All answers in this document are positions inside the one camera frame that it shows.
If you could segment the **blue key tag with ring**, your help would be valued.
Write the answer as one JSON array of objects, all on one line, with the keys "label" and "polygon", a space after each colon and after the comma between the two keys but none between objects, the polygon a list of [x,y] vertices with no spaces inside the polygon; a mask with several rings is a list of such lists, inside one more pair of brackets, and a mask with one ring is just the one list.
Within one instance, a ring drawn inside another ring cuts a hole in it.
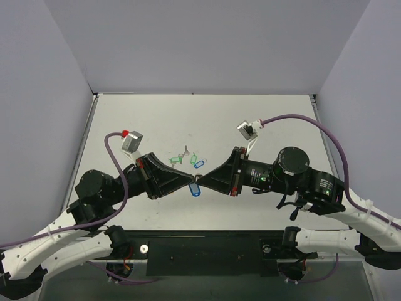
[{"label": "blue key tag with ring", "polygon": [[200,186],[194,182],[189,185],[190,193],[193,197],[199,197],[201,195]]}]

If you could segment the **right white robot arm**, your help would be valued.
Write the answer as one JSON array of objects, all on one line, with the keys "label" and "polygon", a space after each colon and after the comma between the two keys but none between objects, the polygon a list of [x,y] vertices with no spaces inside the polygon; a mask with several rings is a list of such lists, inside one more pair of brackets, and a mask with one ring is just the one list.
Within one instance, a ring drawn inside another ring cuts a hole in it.
[{"label": "right white robot arm", "polygon": [[195,179],[199,186],[234,197],[244,186],[257,195],[281,194],[277,209],[292,206],[291,221],[306,212],[348,226],[332,231],[287,226],[278,248],[286,256],[338,253],[363,258],[384,270],[400,269],[400,232],[393,222],[381,220],[368,201],[352,206],[344,182],[311,168],[307,154],[297,147],[282,149],[272,164],[252,161],[244,148],[235,147],[225,163]]}]

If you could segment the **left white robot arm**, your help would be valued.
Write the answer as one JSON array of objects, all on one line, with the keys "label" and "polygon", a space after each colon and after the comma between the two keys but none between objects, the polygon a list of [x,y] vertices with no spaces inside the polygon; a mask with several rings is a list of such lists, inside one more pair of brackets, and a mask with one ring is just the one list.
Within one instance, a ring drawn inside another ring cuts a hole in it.
[{"label": "left white robot arm", "polygon": [[118,177],[97,170],[84,173],[75,187],[78,199],[32,238],[1,249],[1,295],[19,300],[37,291],[46,280],[86,261],[133,253],[121,226],[99,228],[122,212],[128,199],[147,194],[157,199],[195,182],[195,177],[161,163],[149,153]]}]

